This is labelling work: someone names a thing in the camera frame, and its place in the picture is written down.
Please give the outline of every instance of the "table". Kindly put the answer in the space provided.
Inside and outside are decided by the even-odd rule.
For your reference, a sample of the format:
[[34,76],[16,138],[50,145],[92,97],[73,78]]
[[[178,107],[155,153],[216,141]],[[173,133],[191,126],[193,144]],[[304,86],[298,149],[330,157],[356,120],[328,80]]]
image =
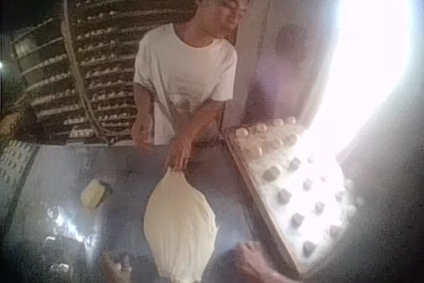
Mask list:
[[[148,198],[164,175],[166,151],[156,147],[141,155],[129,146],[40,147],[5,236],[7,260],[24,281],[36,282],[37,276],[43,282],[101,282],[101,253],[126,252],[137,282],[159,282],[142,223]],[[202,282],[237,282],[231,251],[238,242],[258,240],[238,174],[221,144],[205,147],[187,170],[187,180],[205,194],[219,226]],[[93,178],[110,184],[113,194],[88,211],[80,195]]]

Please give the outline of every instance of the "white t-shirt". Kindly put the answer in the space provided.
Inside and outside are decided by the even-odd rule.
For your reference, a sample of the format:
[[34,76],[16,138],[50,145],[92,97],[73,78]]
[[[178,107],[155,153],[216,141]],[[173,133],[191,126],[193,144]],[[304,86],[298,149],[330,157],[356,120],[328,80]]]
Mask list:
[[184,43],[173,24],[146,33],[135,59],[134,82],[155,96],[154,144],[168,144],[208,99],[233,98],[237,53],[225,39],[203,48]]

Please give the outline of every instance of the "stainless steel surface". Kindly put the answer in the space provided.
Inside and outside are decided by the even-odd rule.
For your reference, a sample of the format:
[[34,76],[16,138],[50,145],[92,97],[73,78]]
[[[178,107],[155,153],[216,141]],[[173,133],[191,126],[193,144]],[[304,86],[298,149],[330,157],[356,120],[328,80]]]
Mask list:
[[[137,282],[154,282],[157,271],[142,223],[148,198],[164,175],[165,155],[165,148],[143,156],[125,146],[42,146],[5,237],[6,257],[38,264],[38,272],[47,272],[43,275],[52,282],[57,277],[93,282],[101,281],[103,251],[128,253]],[[205,194],[219,226],[203,282],[235,282],[228,252],[253,239],[237,174],[223,146],[204,148],[187,171],[187,180]],[[111,185],[113,194],[89,211],[80,195],[93,178]]]

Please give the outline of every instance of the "person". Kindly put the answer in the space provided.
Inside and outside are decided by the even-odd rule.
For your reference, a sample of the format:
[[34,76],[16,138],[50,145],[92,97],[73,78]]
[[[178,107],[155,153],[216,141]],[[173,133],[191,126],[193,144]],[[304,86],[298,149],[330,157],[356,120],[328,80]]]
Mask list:
[[[300,283],[274,270],[266,260],[257,242],[240,244],[235,250],[236,268],[247,283]],[[115,262],[107,253],[103,256],[104,276],[107,283],[131,283],[131,265],[128,259]]]
[[306,30],[284,25],[276,37],[276,56],[271,66],[257,72],[248,94],[244,122],[297,117],[308,75],[302,68],[306,57]]
[[196,0],[186,23],[149,31],[135,60],[134,145],[170,144],[166,166],[184,169],[191,147],[233,98],[237,54],[225,37],[250,0]]

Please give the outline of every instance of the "light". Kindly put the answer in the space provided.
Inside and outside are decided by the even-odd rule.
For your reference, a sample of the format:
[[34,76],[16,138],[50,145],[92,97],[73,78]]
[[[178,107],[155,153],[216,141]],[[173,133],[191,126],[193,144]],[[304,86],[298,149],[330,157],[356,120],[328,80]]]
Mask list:
[[306,143],[336,154],[402,78],[409,58],[409,0],[342,0],[339,39]]

